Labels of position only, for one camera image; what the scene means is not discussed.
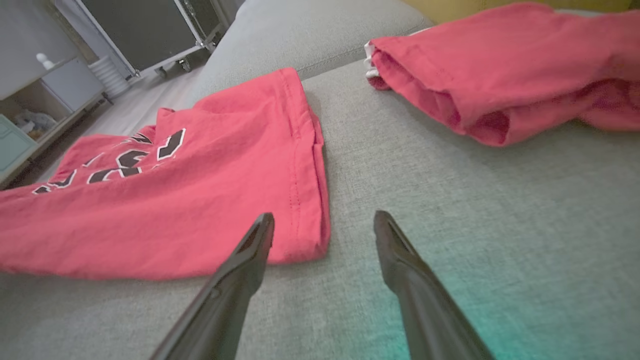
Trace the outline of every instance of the red fabric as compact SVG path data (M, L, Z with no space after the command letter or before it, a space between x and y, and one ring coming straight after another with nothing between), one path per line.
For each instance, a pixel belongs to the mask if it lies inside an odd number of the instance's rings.
M640 130L640 12L587 18L517 3L371 40L391 89L461 135L503 146L575 117Z
M294 69L193 109L160 109L157 125L132 138L82 138L49 184L0 192L1 269L90 279L208 275L268 211L276 220L269 263L321 258L330 234L323 144ZM105 181L94 175L110 168Z

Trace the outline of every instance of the sofa cushion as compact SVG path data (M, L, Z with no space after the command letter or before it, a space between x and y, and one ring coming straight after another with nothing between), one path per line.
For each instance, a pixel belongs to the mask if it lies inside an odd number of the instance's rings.
M385 209L497 358L636 359L640 136L573 123L486 147L363 70L303 82L326 141L332 240L324 260L268 267L236 358L408 359L372 231ZM146 359L204 282L0 274L0 348Z
M454 21L475 13L515 3L518 0L405 0L422 13L429 14L436 24ZM574 7L598 12L623 12L632 0L538 0L554 8Z
M372 38L431 23L399 0L247 0L189 95L214 92L284 67L301 79L364 59Z

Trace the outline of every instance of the yellow wall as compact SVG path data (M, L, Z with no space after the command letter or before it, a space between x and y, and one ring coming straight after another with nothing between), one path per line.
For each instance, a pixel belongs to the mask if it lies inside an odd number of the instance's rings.
M460 19L485 9L515 3L515 0L403 0L420 10L436 24ZM632 0L535 0L554 8L584 9L598 12L621 12Z

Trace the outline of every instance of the stitching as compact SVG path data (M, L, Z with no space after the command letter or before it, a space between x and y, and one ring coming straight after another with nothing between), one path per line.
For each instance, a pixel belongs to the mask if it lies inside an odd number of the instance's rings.
M287 82L286 79L283 79L283 83L284 83L285 92L287 93L287 98L288 99L292 99L292 96L291 96L292 92L291 92L291 89L289 88L289 83ZM285 102L287 103L287 112L290 113L289 114L289 121L292 122L294 120L297 120L297 119L294 119L291 116L291 109L288 106L288 102L287 101L285 101ZM296 168L296 153L298 151L298 146L300 144L300 124L296 123L296 128L295 129L293 128L293 123L291 125L292 125L292 130L293 130L293 134L292 135L293 135L294 141L295 141L295 146L293 148L293 154L292 154L291 168L293 169L293 183L294 183L294 189L296 191L296 193L295 193L296 199L295 200L298 203L298 209L297 209L297 211L295 211L298 214L298 217L296 218L297 220L296 220L295 232L293 233L293 237L291 238L291 240L297 240L298 239L298 232L300 230L300 216L301 216L300 193L298 191L298 175L297 175L298 169ZM289 207L291 208L291 215L292 215L291 216L291 228L289 230L290 233L291 233L291 230L294 228L294 217L293 217L294 210L293 210L293 199L291 199L291 195L292 195L291 191L289 191Z
M410 33L414 33L415 30L423 28L425 24L426 24L426 19L422 18L422 20L420 21L420 24L418 24L418 25L416 25L416 26L414 26L414 27L412 27L412 28L410 28L408 30L402 31L400 33L397 33L397 34L391 35L391 36L401 36L401 35L407 35L407 34L410 34ZM361 45L361 46L358 46L358 47L356 47L354 49L347 50L344 53L340 53L340 54L332 56L332 57L330 57L328 59L324 59L323 61L320 61L320 62L317 62L317 63L313 63L313 64L310 64L310 65L305 65L304 67L302 67L298 71L298 74L304 73L306 71L310 71L310 70L312 70L312 69L314 69L316 67L324 65L326 63L329 63L329 62L335 60L336 58L340 58L340 57L343 57L345 55L350 55L351 53L355 53L355 52L363 51L363 50L364 50L364 45Z

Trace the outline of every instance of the tile floor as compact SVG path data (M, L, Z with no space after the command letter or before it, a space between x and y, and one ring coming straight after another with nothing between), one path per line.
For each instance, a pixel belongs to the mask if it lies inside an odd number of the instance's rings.
M206 59L192 61L192 66ZM189 90L202 71L201 67L185 73L179 65L167 69L167 78L153 74L132 84L131 89L104 103L79 119L60 136L34 163L13 181L10 188L47 181L56 171L62 156L80 137L94 134L132 135L146 125L156 123L158 108L184 108Z

